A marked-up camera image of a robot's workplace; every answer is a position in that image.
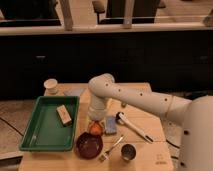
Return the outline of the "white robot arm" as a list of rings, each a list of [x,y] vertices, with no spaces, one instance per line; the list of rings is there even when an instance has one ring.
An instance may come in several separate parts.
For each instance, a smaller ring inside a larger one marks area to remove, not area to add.
[[[115,83],[111,74],[93,77],[88,115],[102,120],[110,98],[182,127],[178,171],[213,171],[213,96],[189,100],[174,95],[130,89]]]

